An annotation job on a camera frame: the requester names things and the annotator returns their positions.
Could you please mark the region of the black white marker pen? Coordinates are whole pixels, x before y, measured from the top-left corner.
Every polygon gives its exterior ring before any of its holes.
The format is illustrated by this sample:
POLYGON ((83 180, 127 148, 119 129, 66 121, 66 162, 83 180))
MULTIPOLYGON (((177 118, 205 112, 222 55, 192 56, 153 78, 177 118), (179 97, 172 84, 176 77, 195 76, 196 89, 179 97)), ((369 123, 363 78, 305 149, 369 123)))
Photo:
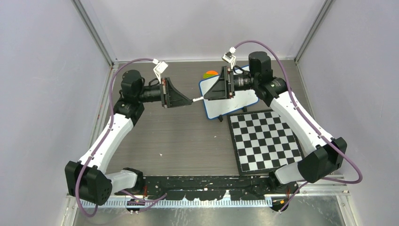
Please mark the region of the black white marker pen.
POLYGON ((197 102, 197 101, 201 101, 201 100, 204 100, 204 97, 194 98, 192 101, 197 102))

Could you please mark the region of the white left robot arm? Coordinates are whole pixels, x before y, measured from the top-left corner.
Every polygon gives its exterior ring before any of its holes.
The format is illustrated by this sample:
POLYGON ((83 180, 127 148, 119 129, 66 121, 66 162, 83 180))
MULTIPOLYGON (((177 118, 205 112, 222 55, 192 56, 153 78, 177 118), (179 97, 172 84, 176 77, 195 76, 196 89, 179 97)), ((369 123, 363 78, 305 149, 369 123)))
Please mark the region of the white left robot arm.
POLYGON ((120 172, 106 174, 111 158, 142 116, 145 103, 161 102, 165 108, 193 103, 173 86, 170 78, 153 85, 144 83, 144 77, 137 70, 123 73, 120 97, 106 127, 78 161, 70 161, 65 166, 69 195, 100 206, 122 190, 127 189, 133 195, 144 190, 144 177, 139 170, 123 168, 120 172))

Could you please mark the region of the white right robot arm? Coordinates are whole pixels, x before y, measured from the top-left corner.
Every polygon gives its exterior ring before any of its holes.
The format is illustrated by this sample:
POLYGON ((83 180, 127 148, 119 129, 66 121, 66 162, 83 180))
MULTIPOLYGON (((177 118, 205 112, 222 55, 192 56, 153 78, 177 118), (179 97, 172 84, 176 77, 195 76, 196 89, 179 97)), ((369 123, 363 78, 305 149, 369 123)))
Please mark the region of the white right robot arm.
POLYGON ((305 180, 315 183, 342 166, 346 141, 334 138, 320 127, 305 111, 282 78, 275 77, 271 58, 266 52, 256 51, 248 56, 249 69, 235 74, 236 57, 227 52, 222 57, 230 64, 221 69, 217 81, 208 92, 206 100, 234 98, 237 91, 253 90, 256 96, 275 111, 292 129, 303 145, 304 158, 298 162, 281 166, 269 173, 269 188, 281 193, 290 182, 305 180))

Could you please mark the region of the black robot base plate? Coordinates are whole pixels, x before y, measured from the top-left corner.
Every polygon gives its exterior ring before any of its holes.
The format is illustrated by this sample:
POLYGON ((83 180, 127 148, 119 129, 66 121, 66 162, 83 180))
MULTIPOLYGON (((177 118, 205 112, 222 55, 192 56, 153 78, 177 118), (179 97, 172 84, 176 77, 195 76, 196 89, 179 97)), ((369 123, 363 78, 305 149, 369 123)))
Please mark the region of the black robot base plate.
POLYGON ((232 201, 262 200, 265 195, 277 194, 285 198, 298 189, 298 184, 272 188, 267 176, 146 176, 133 188, 133 195, 145 195, 155 200, 166 194, 166 200, 221 200, 227 194, 232 201))

